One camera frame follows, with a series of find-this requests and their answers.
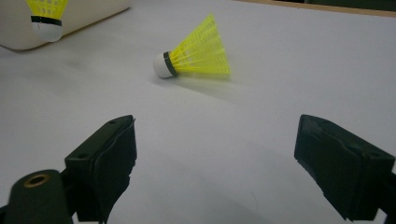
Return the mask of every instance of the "wooden edge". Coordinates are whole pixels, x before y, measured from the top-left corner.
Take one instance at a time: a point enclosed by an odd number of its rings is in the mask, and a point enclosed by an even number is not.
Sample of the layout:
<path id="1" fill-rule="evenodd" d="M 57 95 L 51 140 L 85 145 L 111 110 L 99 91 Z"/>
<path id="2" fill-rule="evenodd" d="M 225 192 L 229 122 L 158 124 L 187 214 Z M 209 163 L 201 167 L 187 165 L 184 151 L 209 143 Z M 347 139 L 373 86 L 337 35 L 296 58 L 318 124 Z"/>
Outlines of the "wooden edge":
<path id="1" fill-rule="evenodd" d="M 352 8 L 352 7 L 331 7 L 331 6 L 312 5 L 312 4 L 304 4 L 304 3 L 281 2 L 274 0 L 234 0 L 234 1 L 396 18 L 396 12 L 393 11 L 380 11 L 380 10 Z"/>

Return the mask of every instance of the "yellow shuttlecock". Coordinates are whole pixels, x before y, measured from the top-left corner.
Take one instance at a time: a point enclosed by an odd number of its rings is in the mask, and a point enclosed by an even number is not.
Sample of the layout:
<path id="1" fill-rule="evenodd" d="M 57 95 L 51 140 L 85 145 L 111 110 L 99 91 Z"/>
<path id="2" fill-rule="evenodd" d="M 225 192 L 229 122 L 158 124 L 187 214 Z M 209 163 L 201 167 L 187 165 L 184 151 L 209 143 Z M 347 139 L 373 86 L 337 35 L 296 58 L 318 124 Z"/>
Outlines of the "yellow shuttlecock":
<path id="1" fill-rule="evenodd" d="M 32 27 L 45 41 L 55 42 L 62 37 L 62 21 L 67 0 L 26 0 L 32 10 Z"/>
<path id="2" fill-rule="evenodd" d="M 174 50 L 159 54 L 154 60 L 154 70 L 159 77 L 175 77 L 179 73 L 230 75 L 213 15 L 207 16 Z"/>

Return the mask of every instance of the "white table surface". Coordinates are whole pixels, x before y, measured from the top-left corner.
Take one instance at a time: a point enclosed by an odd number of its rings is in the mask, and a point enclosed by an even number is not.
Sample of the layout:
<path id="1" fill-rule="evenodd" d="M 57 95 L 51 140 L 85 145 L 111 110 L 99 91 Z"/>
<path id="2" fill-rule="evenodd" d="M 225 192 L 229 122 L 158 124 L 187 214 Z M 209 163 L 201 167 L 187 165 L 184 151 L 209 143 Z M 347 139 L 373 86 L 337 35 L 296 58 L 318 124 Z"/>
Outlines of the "white table surface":
<path id="1" fill-rule="evenodd" d="M 229 0 L 135 0 L 42 48 L 0 48 L 0 205 L 106 121 L 132 114 L 132 185 L 108 223 L 345 223 L 293 158 L 299 117 L 396 155 L 396 19 Z M 152 60 L 212 12 L 232 78 Z M 382 223 L 379 212 L 374 222 Z"/>

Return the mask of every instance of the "black band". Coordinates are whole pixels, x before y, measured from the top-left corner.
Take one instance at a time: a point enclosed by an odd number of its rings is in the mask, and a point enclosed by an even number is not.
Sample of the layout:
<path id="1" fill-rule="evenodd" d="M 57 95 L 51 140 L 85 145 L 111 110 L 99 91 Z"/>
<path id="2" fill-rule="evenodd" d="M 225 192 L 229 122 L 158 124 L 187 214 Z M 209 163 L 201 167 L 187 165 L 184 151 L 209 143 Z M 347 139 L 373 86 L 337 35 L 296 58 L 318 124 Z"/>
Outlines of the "black band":
<path id="1" fill-rule="evenodd" d="M 60 20 L 55 20 L 48 17 L 38 17 L 38 16 L 32 16 L 31 18 L 32 18 L 32 22 L 40 22 L 40 23 L 62 26 L 62 21 Z"/>
<path id="2" fill-rule="evenodd" d="M 177 77 L 178 72 L 176 71 L 175 67 L 172 65 L 171 59 L 169 58 L 169 52 L 168 51 L 166 51 L 163 54 L 163 59 L 165 60 L 166 67 L 168 67 L 169 72 L 171 72 L 171 74 L 174 77 Z"/>

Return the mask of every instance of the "white container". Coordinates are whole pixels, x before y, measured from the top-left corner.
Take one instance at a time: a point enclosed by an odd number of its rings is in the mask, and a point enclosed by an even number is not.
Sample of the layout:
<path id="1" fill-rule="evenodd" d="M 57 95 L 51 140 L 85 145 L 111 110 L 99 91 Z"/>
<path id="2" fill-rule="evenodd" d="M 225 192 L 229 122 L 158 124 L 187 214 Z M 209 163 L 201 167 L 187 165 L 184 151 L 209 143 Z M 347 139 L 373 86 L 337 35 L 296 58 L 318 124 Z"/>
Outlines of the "white container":
<path id="1" fill-rule="evenodd" d="M 62 24 L 64 35 L 128 8 L 131 0 L 69 0 Z M 47 43 L 32 29 L 32 12 L 24 0 L 0 0 L 0 46 L 32 49 Z"/>

